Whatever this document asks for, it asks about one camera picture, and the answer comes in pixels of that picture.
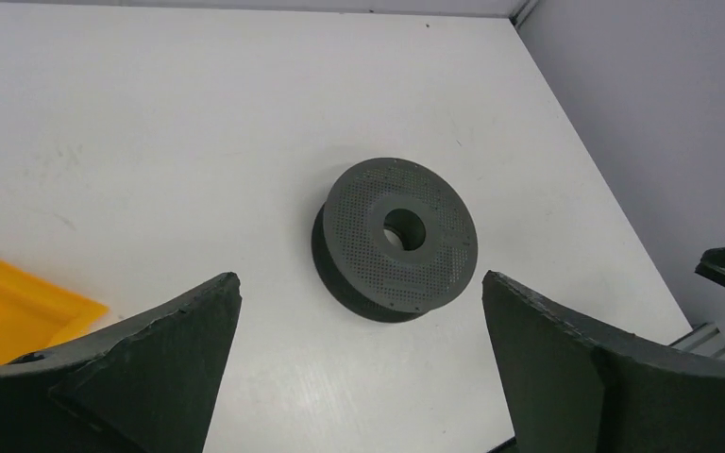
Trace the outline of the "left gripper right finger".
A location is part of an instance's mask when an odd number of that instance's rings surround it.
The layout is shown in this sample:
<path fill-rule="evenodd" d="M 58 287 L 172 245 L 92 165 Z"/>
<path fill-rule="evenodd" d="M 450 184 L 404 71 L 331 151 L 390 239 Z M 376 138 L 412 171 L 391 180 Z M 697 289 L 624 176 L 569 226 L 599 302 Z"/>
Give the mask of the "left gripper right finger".
<path fill-rule="evenodd" d="M 725 361 L 654 343 L 499 272 L 482 305 L 505 452 L 725 452 Z"/>

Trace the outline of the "black perforated cable spool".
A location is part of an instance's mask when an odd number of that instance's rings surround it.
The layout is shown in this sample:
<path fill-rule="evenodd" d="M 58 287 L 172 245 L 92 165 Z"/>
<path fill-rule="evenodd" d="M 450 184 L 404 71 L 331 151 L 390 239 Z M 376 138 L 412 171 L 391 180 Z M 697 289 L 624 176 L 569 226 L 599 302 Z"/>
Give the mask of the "black perforated cable spool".
<path fill-rule="evenodd" d="M 472 279 L 473 218 L 457 192 L 410 160 L 375 158 L 345 170 L 318 211 L 312 259 L 329 293 L 375 322 L 442 308 Z"/>

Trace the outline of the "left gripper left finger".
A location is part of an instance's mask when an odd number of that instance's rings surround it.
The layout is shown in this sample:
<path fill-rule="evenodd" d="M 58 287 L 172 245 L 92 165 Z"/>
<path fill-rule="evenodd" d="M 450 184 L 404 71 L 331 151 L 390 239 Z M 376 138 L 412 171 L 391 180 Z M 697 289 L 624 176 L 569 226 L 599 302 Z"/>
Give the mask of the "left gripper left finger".
<path fill-rule="evenodd" d="M 0 452 L 200 452 L 239 321 L 223 273 L 0 365 Z"/>

